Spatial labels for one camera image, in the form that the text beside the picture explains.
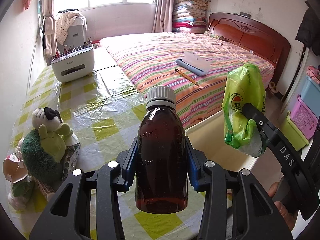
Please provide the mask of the right hand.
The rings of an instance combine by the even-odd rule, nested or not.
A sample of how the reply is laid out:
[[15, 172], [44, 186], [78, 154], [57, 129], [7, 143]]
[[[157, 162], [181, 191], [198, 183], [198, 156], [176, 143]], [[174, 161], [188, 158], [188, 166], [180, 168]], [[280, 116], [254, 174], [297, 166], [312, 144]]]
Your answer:
[[[279, 182], [276, 181], [270, 186], [269, 191], [268, 191], [268, 195], [271, 198], [276, 194], [276, 191], [277, 191], [277, 188], [278, 188], [278, 184], [279, 184]], [[274, 202], [274, 204], [277, 207], [277, 209], [279, 210], [279, 212], [282, 215], [283, 219], [285, 220], [289, 230], [292, 231], [293, 228], [295, 227], [296, 217], [297, 216], [296, 215], [292, 215], [291, 213], [289, 213], [282, 202], [276, 201], [276, 202]]]

